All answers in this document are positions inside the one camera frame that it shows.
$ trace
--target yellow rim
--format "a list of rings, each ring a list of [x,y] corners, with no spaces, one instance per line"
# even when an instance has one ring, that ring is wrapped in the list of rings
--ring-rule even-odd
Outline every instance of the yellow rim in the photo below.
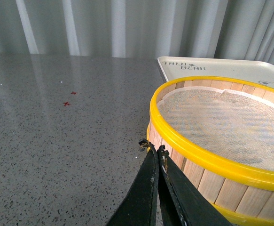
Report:
[[[228,221],[240,226],[274,226],[274,220],[253,218],[244,214],[236,213],[212,204]]]
[[[203,168],[212,171],[225,178],[231,179],[238,183],[274,191],[274,172],[264,169],[258,169],[251,166],[243,165],[232,160],[220,157],[213,154],[200,146],[192,143],[188,139],[184,138],[181,134],[176,132],[162,117],[157,108],[157,95],[166,87],[190,80],[219,80],[241,83],[244,85],[250,85],[265,89],[274,93],[274,89],[266,86],[262,86],[253,82],[214,77],[214,76],[195,76],[186,77],[169,81],[160,86],[154,93],[150,102],[150,119],[155,129],[160,136],[176,151],[181,153],[186,158],[190,159],[194,163],[202,166]]]

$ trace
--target speckled quartz countertop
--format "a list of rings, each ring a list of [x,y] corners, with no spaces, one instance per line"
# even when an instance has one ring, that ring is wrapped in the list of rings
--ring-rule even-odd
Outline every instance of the speckled quartz countertop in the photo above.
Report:
[[[162,83],[156,60],[0,54],[0,226],[104,225]]]

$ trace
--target bamboo steamer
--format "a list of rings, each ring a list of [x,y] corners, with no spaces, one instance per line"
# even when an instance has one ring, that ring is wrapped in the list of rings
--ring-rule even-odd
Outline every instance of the bamboo steamer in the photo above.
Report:
[[[212,76],[172,80],[159,87],[151,99],[147,131],[148,140],[158,147],[165,145],[170,157],[192,184],[230,222],[241,226],[274,226],[274,171],[209,152],[182,136],[161,115],[157,105],[165,95],[182,87],[194,86],[237,90],[273,104],[274,89]]]

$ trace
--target white mesh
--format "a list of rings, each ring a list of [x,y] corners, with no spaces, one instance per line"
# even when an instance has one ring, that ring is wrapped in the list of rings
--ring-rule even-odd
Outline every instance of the white mesh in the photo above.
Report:
[[[274,104],[232,90],[185,87],[158,103],[163,118],[200,147],[274,171]]]

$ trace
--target white curtain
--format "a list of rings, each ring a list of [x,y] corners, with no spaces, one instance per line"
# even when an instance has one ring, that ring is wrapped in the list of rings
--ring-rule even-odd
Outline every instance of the white curtain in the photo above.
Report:
[[[274,0],[0,0],[0,52],[274,64]]]

